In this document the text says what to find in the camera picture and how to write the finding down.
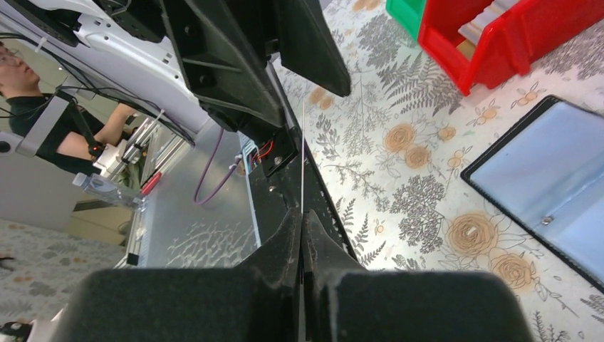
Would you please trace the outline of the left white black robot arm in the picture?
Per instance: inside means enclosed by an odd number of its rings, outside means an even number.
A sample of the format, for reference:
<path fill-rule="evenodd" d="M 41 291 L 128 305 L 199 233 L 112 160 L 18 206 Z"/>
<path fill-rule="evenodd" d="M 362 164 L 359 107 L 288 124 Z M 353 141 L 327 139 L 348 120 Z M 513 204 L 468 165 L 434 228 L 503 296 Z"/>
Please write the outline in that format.
<path fill-rule="evenodd" d="M 1 18 L 192 133 L 204 117 L 258 136 L 284 127 L 274 54 L 335 95 L 351 92 L 318 1 L 3 1 Z"/>

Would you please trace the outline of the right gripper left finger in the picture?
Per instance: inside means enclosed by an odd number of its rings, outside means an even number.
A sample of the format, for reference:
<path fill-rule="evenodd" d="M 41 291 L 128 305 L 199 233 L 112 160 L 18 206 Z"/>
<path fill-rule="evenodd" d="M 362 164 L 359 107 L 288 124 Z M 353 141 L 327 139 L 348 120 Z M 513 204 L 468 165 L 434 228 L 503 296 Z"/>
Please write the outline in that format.
<path fill-rule="evenodd" d="M 232 268 L 106 269 L 78 286 L 54 341 L 297 341 L 302 215 Z"/>

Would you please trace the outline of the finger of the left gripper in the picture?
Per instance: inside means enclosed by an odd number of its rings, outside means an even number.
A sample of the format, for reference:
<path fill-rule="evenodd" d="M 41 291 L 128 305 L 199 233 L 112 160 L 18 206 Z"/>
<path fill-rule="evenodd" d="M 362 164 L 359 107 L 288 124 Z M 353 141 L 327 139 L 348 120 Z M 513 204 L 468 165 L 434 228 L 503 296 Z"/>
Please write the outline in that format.
<path fill-rule="evenodd" d="M 320 2 L 275 1 L 274 8 L 282 66 L 337 96 L 350 95 L 350 74 Z"/>
<path fill-rule="evenodd" d="M 231 130 L 284 126 L 258 10 L 227 1 L 161 1 L 160 8 L 185 85 L 210 117 Z"/>

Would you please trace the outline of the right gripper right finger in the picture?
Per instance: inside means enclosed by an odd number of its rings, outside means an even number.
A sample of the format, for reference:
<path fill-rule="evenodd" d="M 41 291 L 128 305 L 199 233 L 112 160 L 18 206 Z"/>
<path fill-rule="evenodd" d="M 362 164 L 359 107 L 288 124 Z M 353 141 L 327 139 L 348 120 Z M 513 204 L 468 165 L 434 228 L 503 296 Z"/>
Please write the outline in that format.
<path fill-rule="evenodd" d="M 369 271 L 314 211 L 301 226 L 312 341 L 530 341 L 518 301 L 483 271 Z"/>

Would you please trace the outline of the green plastic bin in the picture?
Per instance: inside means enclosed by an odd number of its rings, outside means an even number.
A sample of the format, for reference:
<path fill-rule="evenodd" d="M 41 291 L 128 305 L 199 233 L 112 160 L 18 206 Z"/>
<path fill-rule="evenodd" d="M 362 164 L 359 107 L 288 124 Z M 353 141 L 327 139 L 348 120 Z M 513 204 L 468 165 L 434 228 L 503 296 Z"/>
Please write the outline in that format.
<path fill-rule="evenodd" d="M 387 0 L 386 10 L 417 41 L 426 0 Z"/>

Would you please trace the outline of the black leather card holder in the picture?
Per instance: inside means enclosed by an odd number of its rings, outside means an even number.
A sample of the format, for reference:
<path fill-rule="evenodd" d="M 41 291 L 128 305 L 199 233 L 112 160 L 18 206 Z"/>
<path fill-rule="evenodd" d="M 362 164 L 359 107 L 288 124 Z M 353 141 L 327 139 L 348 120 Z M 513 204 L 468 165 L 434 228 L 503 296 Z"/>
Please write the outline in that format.
<path fill-rule="evenodd" d="M 462 179 L 597 289 L 603 288 L 603 117 L 540 100 Z"/>

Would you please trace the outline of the red plastic bin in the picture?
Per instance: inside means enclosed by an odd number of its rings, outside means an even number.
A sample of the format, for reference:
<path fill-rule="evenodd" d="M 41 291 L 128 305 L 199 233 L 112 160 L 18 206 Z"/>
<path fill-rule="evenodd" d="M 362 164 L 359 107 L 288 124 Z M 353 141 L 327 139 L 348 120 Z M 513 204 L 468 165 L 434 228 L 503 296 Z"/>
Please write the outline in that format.
<path fill-rule="evenodd" d="M 418 41 L 463 95 L 482 84 L 493 89 L 569 39 L 603 20 L 602 1 L 519 1 L 486 25 L 471 58 L 457 46 L 458 30 L 489 1 L 428 1 Z"/>

